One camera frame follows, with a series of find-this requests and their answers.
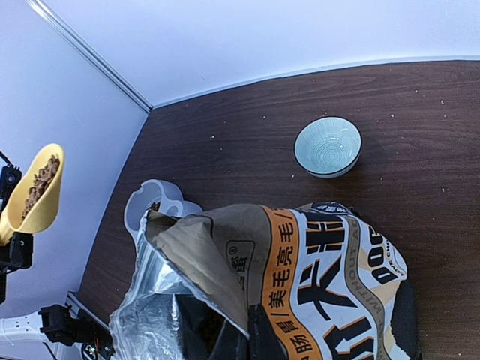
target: dog food bag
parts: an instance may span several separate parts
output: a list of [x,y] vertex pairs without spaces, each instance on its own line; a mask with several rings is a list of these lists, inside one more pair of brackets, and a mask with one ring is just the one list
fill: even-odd
[[336,202],[231,205],[171,226],[150,211],[144,225],[185,287],[246,338],[248,308],[262,305],[286,359],[419,359],[404,259]]

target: open bag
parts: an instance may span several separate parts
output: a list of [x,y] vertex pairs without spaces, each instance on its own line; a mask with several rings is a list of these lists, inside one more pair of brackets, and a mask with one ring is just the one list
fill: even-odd
[[407,265],[336,202],[148,211],[111,316],[125,360],[418,360]]

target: white pet feeder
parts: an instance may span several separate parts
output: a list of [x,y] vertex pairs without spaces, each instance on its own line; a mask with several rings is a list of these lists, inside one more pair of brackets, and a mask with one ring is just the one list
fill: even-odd
[[160,203],[158,212],[167,216],[184,218],[203,212],[197,204],[183,200],[179,187],[168,181],[147,180],[140,189],[133,192],[128,199],[124,212],[124,224],[127,231],[137,240],[140,220],[153,203]]

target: orange stripe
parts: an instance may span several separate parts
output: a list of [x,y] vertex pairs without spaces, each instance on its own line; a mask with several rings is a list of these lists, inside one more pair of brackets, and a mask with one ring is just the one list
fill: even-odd
[[307,229],[307,233],[330,233],[330,232],[334,232],[334,231],[345,231],[345,229],[343,227],[338,227],[336,229],[325,229],[325,230],[322,230],[322,229]]
[[358,343],[353,344],[353,346],[351,346],[350,349],[353,349],[354,347],[357,347],[358,345],[364,343],[365,341],[369,341],[370,339],[371,339],[371,340],[374,340],[374,338],[371,337],[371,336],[366,337],[365,339],[360,340]]
[[335,292],[333,290],[326,290],[327,293],[331,293],[333,295],[338,295],[338,296],[345,296],[344,294],[339,294],[338,292]]
[[336,327],[336,326],[333,325],[333,326],[325,333],[325,335],[323,335],[323,338],[325,339],[327,336],[329,336],[330,333],[332,332],[332,330],[335,329],[335,327]]
[[363,358],[360,358],[359,360],[365,360],[365,359],[368,359],[370,356],[372,356],[372,354],[365,355]]
[[307,221],[307,224],[343,224],[341,221]]
[[[262,305],[265,308],[270,323],[273,326],[275,334],[278,336],[280,341],[286,347],[288,352],[289,360],[301,360],[305,356],[310,356],[310,359],[322,360],[322,354],[320,348],[315,341],[312,334],[303,326],[301,322],[296,318],[293,313],[292,306],[290,304],[290,295],[293,288],[293,278],[295,277],[295,269],[297,262],[299,261],[299,243],[300,243],[300,233],[299,225],[297,223],[295,215],[289,210],[271,210],[270,208],[263,207],[263,210],[268,216],[271,224],[271,248],[270,254],[268,255],[268,262],[265,269],[265,274],[263,278],[263,288],[262,288]],[[279,227],[282,225],[291,223],[293,226],[293,234],[290,236],[290,242],[282,242],[281,233]],[[290,259],[292,263],[289,265],[279,265],[277,266],[277,256],[280,253],[281,248],[286,246],[292,246],[293,252],[290,254]],[[276,275],[281,275],[283,271],[288,272],[290,270],[290,276],[285,280],[283,286],[274,286],[273,277]],[[270,307],[270,295],[276,293],[277,291],[286,291],[285,296],[283,297],[283,306],[280,307]],[[279,316],[275,314],[287,314],[287,316]],[[278,325],[278,322],[292,321],[295,324],[295,327],[298,330],[285,333]],[[312,350],[308,352],[302,352],[297,354],[295,345],[290,340],[296,335],[304,335],[312,346]]]
[[299,289],[299,290],[300,290],[300,289],[307,289],[307,288],[309,288],[309,287],[311,287],[311,285],[304,285],[304,286],[299,286],[298,289]]
[[313,267],[314,267],[313,265],[309,265],[309,266],[307,266],[306,268],[304,268],[303,271],[305,272],[305,271],[307,271],[307,269],[311,269],[311,268],[313,268]]
[[346,324],[345,326],[342,326],[342,327],[340,328],[340,330],[344,330],[344,329],[348,328],[349,326],[352,326],[353,324],[356,324],[356,323],[362,321],[362,320],[365,319],[365,318],[366,318],[366,316],[363,316],[363,317],[361,317],[360,319],[354,320],[354,321],[352,321],[350,324]]

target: white robot part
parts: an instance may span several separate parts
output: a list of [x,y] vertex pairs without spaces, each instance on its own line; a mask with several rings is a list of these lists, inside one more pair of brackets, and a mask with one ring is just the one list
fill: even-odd
[[49,341],[47,336],[40,332],[42,326],[42,317],[38,312],[0,319],[0,344],[13,345],[18,341]]

